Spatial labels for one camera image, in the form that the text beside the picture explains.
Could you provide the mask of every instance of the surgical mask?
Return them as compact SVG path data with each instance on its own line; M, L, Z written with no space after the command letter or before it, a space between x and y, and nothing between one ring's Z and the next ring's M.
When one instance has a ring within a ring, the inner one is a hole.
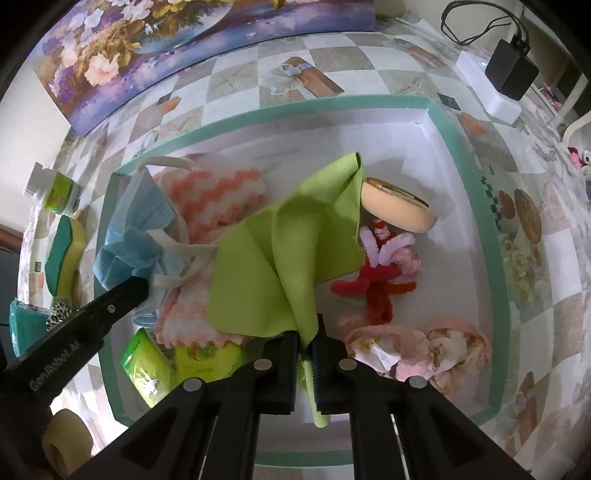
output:
M154 326L167 290L182 285L202 268L216 246L187 244L184 220L158 188L146 164L192 166L186 159L153 157L138 167L111 217L93 272L107 290L131 276L146 278L150 282L148 298L130 315L138 325ZM183 243L167 233L175 219Z

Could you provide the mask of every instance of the blue face mask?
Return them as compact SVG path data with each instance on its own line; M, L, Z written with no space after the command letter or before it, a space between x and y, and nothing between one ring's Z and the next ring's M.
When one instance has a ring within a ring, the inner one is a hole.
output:
M153 325L166 289L154 286L155 275L179 275L181 258L163 250L147 231L166 230L176 218L168 197L156 185L146 167L132 176L111 217L105 244L92 267L103 288L110 290L131 276L148 279L150 296L132 313L139 324Z

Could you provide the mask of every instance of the white strap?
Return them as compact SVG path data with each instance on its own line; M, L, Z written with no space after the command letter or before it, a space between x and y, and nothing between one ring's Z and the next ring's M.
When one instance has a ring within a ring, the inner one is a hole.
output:
M171 252L178 257L197 257L214 254L217 250L217 244L181 244L161 229L148 230L146 233L167 252Z
M176 167L191 170L195 166L195 162L188 158L178 157L147 157L138 163L136 170L146 165L154 165L156 167Z
M136 168L139 170L140 168L145 167L147 165L183 168L185 170L191 170L195 167L194 162L188 158L147 157L143 159L141 162L139 162ZM171 238L162 229L149 230L146 233L167 252L171 252L172 254L184 259L193 257L195 258L191 262L189 268L185 270L184 275L176 277L172 275L162 274L154 275L154 287L165 288L167 290L171 288L180 287L192 276L197 274L214 257L217 250L217 244L190 244L189 230L187 228L187 224L184 221L183 216L180 214L180 212L174 205L174 203L172 205L177 215L178 234L181 242L177 242L176 240Z
M185 275L181 277L172 277L170 275L156 274L154 276L154 287L156 288L176 288L183 285L187 280L199 272L207 263L213 258L214 252L210 252L207 255L200 255L193 260L193 263L189 269L185 272Z

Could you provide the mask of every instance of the flower painting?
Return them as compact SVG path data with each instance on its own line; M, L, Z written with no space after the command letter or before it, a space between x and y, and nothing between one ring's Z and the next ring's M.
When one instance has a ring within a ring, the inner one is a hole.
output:
M39 42L34 69L79 135L161 79L273 38L375 29L373 0L81 0Z

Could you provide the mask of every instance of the green label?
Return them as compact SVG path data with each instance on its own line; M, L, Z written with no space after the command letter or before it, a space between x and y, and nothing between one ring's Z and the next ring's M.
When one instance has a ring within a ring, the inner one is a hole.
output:
M43 208L45 210L51 210L58 215L62 214L68 203L73 183L68 177L64 177L61 173L56 173L56 178L53 181L51 191Z

